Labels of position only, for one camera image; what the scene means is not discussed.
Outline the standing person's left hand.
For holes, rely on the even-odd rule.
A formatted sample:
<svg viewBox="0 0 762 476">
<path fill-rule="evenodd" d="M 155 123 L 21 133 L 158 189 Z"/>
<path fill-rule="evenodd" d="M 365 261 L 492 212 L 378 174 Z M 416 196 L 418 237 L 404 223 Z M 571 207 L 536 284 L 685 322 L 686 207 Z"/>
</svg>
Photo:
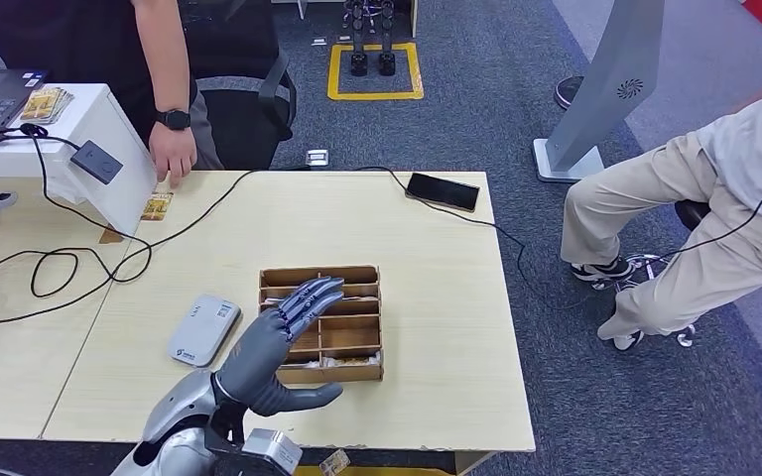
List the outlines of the standing person's left hand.
<svg viewBox="0 0 762 476">
<path fill-rule="evenodd" d="M 149 137 L 149 150 L 159 182 L 176 188 L 196 163 L 195 139 L 191 128 L 172 130 L 156 122 Z"/>
</svg>

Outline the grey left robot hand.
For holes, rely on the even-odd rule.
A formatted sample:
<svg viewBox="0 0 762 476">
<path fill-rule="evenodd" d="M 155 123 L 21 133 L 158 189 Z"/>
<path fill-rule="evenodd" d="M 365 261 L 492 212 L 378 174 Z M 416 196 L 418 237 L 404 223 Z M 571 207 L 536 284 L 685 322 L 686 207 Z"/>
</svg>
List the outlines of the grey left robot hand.
<svg viewBox="0 0 762 476">
<path fill-rule="evenodd" d="M 299 337 L 343 298 L 343 284 L 344 279 L 334 277 L 309 280 L 261 311 L 214 373 L 223 394 L 262 417 L 322 408 L 340 397 L 338 383 L 289 389 L 277 371 Z"/>
</svg>

